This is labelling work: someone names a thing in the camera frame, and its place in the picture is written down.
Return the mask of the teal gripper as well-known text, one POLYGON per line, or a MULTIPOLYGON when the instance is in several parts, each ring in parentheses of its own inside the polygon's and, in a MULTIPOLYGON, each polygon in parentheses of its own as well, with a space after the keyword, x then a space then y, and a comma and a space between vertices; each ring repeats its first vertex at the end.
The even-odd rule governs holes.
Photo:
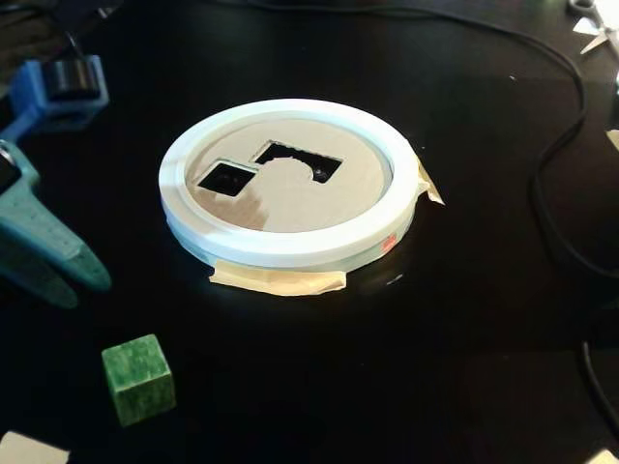
MULTIPOLYGON (((111 277, 87 244, 46 209, 34 192, 40 175, 12 142, 1 140, 1 161, 8 180, 1 182, 1 224, 67 275, 95 291, 106 291, 111 277)), ((33 251, 1 242, 1 276, 35 297, 62 308, 75 308, 75 291, 33 251)))

